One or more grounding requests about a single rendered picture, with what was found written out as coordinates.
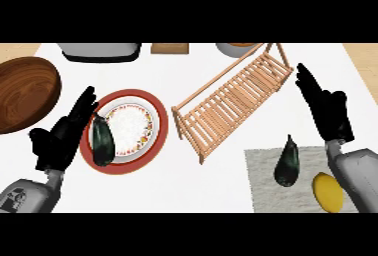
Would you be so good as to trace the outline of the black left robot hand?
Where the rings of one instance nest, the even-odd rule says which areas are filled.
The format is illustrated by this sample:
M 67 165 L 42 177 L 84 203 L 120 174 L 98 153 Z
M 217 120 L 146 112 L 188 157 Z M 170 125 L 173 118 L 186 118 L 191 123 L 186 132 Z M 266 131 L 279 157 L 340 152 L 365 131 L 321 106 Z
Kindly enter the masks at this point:
M 70 114 L 58 120 L 52 130 L 34 128 L 30 131 L 33 153 L 37 155 L 37 170 L 67 170 L 98 105 L 95 87 L 89 86 L 77 99 Z

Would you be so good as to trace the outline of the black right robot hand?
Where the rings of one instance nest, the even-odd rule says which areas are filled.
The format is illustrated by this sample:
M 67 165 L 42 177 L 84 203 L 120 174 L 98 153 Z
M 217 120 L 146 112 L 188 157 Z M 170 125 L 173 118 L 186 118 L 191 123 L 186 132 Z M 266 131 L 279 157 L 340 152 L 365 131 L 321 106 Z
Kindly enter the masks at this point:
M 319 135 L 325 141 L 352 142 L 355 134 L 347 116 L 347 95 L 321 88 L 304 64 L 297 65 L 297 87 L 307 102 Z

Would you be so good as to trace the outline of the wooden slatted tiered shelf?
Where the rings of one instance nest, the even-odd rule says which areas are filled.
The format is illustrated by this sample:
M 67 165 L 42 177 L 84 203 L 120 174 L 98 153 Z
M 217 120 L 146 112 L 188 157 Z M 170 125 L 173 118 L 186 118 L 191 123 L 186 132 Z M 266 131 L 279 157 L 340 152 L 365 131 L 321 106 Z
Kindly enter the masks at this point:
M 282 88 L 294 68 L 291 67 L 282 48 L 276 43 L 282 60 L 270 55 L 272 43 L 251 63 L 239 70 L 226 83 L 210 94 L 198 106 L 180 114 L 180 109 L 256 53 L 263 43 L 256 43 L 222 73 L 197 90 L 186 100 L 171 107 L 179 138 L 186 138 L 200 157 L 200 163 L 213 153 L 235 129 L 263 105 L 269 97 Z

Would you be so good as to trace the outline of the yellow lemon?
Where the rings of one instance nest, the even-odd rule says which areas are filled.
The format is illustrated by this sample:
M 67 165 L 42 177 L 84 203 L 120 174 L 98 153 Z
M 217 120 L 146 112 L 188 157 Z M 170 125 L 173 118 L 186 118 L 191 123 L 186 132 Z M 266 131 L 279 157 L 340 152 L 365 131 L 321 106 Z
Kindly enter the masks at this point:
M 338 213 L 343 208 L 343 189 L 337 179 L 321 172 L 313 178 L 313 194 L 322 209 L 328 213 Z

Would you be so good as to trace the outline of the grey placemat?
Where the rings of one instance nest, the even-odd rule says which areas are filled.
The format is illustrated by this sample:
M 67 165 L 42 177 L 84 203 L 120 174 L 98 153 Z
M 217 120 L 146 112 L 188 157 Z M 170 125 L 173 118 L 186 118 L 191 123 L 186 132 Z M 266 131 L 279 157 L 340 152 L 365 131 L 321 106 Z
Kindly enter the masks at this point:
M 324 172 L 331 175 L 325 148 L 300 147 L 300 174 L 291 187 L 278 184 L 273 176 L 282 148 L 245 151 L 251 184 L 253 207 L 259 213 L 328 213 L 315 198 L 313 178 Z M 338 213 L 356 213 L 358 209 L 343 189 L 343 208 Z

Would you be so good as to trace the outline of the dark green eggplant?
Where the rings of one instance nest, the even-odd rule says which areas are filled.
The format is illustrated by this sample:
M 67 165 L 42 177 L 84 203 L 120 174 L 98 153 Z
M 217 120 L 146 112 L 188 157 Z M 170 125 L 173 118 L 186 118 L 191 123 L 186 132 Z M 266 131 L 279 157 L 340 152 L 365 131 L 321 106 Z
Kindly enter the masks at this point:
M 275 180 L 284 187 L 291 187 L 297 182 L 300 174 L 300 160 L 298 160 L 298 148 L 293 140 L 288 137 L 285 148 L 279 157 L 279 161 L 275 167 Z
M 105 118 L 95 114 L 93 120 L 93 161 L 98 166 L 106 166 L 115 157 L 115 143 Z

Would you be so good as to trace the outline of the white patterned plate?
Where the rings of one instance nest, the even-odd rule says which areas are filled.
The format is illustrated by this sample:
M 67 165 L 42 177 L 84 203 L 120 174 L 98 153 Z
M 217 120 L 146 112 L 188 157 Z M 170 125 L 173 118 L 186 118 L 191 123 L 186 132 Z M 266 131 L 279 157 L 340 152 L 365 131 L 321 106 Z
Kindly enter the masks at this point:
M 157 108 L 142 97 L 123 96 L 111 100 L 96 113 L 106 121 L 115 145 L 115 154 L 108 165 L 130 163 L 145 155 L 157 140 Z

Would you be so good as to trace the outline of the brown wooden bowl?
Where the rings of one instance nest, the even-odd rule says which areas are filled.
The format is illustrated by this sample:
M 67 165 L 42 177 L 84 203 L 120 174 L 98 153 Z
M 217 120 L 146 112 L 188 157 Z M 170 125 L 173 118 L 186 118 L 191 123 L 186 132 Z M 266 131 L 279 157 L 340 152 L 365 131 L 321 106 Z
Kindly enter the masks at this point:
M 40 57 L 0 63 L 0 134 L 34 125 L 52 111 L 61 96 L 61 75 Z

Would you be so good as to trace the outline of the red round plate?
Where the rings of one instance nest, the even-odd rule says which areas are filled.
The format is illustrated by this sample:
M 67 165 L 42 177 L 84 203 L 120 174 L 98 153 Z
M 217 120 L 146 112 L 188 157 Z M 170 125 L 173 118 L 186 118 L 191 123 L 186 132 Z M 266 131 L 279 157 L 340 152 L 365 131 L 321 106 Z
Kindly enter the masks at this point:
M 111 163 L 106 167 L 101 167 L 93 162 L 92 148 L 89 143 L 90 127 L 84 128 L 81 141 L 80 141 L 80 151 L 81 151 L 83 158 L 95 170 L 111 175 L 121 175 L 136 171 L 154 160 L 164 146 L 166 138 L 169 134 L 169 115 L 167 115 L 164 105 L 160 99 L 149 92 L 143 90 L 126 89 L 108 94 L 99 100 L 99 106 L 96 110 L 102 110 L 108 103 L 112 103 L 117 99 L 127 96 L 136 96 L 138 98 L 145 99 L 152 104 L 158 113 L 158 120 L 160 120 L 158 134 L 157 134 L 155 142 L 152 143 L 152 147 L 148 149 L 146 153 L 136 160 L 126 163 Z

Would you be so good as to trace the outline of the grey pot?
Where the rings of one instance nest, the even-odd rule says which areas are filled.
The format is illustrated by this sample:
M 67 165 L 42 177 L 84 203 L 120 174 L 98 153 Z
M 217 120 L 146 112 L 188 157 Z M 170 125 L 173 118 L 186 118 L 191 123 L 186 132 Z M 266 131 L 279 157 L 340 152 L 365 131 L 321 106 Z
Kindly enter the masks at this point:
M 217 43 L 216 46 L 226 56 L 239 58 L 256 46 L 256 43 Z

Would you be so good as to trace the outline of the brown wooden block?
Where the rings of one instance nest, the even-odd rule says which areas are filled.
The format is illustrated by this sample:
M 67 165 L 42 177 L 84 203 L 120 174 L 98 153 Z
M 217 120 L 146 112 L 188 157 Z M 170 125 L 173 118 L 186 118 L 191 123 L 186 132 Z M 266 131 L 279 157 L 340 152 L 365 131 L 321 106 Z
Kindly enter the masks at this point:
M 151 46 L 152 54 L 188 54 L 188 43 L 154 43 Z

